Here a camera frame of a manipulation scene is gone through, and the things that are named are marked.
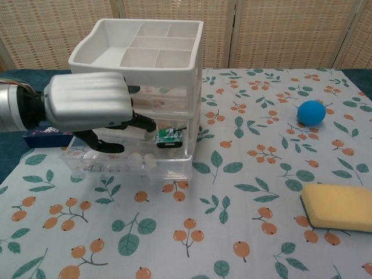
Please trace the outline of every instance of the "white compartment tray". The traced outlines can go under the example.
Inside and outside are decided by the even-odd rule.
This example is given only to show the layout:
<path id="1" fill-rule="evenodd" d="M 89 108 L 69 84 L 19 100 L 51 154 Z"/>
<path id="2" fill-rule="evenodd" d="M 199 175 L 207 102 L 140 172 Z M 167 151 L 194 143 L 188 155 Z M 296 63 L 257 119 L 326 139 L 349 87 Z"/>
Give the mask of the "white compartment tray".
<path id="1" fill-rule="evenodd" d="M 101 19 L 74 49 L 73 73 L 118 71 L 129 85 L 193 86 L 203 22 Z"/>

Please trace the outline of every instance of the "tablecloth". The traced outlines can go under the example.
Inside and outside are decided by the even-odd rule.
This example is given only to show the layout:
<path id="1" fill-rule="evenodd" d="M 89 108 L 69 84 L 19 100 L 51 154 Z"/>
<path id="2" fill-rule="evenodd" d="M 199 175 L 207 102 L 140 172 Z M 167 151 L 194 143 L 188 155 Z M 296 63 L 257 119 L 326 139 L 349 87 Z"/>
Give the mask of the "tablecloth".
<path id="1" fill-rule="evenodd" d="M 333 69 L 206 69 L 191 181 L 71 177 L 30 150 L 0 186 L 0 278 L 371 278 L 372 234 L 315 229 L 306 183 L 371 187 L 372 103 Z M 317 99 L 323 123 L 297 107 Z"/>

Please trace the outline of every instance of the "wire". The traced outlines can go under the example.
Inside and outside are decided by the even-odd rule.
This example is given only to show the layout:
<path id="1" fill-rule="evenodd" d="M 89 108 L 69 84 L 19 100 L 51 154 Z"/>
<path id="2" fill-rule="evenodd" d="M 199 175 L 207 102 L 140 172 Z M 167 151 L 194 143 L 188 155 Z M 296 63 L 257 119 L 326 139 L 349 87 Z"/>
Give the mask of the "wire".
<path id="1" fill-rule="evenodd" d="M 26 89 L 29 93 L 36 94 L 35 90 L 31 87 L 30 84 L 26 83 L 23 80 L 20 80 L 19 78 L 0 78 L 0 83 L 18 85 Z"/>

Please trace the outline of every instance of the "blue ball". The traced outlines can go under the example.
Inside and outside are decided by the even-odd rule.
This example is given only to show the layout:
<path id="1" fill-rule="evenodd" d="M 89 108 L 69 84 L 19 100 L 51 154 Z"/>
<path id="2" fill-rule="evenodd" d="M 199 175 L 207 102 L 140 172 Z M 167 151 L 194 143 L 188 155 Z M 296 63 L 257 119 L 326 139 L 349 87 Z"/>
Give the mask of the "blue ball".
<path id="1" fill-rule="evenodd" d="M 326 108 L 318 101 L 307 101 L 297 110 L 298 122 L 306 126 L 315 126 L 323 121 Z"/>

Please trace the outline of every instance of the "woven partition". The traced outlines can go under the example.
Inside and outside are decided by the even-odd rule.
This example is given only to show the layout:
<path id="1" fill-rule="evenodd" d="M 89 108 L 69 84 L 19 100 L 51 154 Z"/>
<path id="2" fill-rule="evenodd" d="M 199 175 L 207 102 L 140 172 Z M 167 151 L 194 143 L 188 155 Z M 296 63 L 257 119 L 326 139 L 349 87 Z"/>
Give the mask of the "woven partition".
<path id="1" fill-rule="evenodd" d="M 346 68 L 372 68 L 372 1 L 360 11 L 362 16 L 356 23 L 350 41 L 342 55 L 338 67 Z"/>
<path id="2" fill-rule="evenodd" d="M 234 0 L 118 0 L 129 19 L 203 20 L 203 66 L 227 67 Z"/>
<path id="3" fill-rule="evenodd" d="M 110 0 L 6 0 L 0 36 L 18 69 L 68 69 L 74 47 L 104 17 L 112 17 Z"/>
<path id="4" fill-rule="evenodd" d="M 303 68 L 332 65 L 355 0 L 242 2 L 230 67 Z"/>

